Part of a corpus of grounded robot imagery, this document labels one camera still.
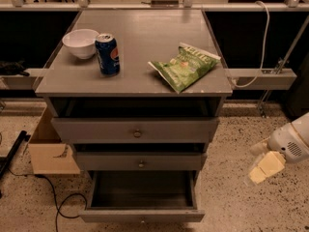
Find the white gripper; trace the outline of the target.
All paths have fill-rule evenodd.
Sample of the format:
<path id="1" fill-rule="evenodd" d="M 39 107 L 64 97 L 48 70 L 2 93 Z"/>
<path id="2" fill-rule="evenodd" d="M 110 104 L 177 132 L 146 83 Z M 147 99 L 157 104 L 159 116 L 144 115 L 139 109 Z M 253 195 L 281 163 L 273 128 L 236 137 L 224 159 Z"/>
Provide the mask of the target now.
<path id="1" fill-rule="evenodd" d="M 251 146 L 249 151 L 258 157 L 249 168 L 244 182 L 247 186 L 255 186 L 282 171 L 286 161 L 300 162 L 309 158 L 309 125 L 304 122 L 288 123 L 275 130 L 268 140 Z"/>

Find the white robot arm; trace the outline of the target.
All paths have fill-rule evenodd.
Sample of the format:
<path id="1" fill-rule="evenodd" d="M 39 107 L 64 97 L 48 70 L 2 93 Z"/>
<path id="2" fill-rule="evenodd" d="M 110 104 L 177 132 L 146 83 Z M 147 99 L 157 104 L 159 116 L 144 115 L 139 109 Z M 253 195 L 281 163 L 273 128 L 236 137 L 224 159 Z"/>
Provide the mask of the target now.
<path id="1" fill-rule="evenodd" d="M 255 186 L 279 173 L 287 163 L 309 158 L 309 112 L 275 130 L 250 148 L 256 156 L 244 182 Z"/>

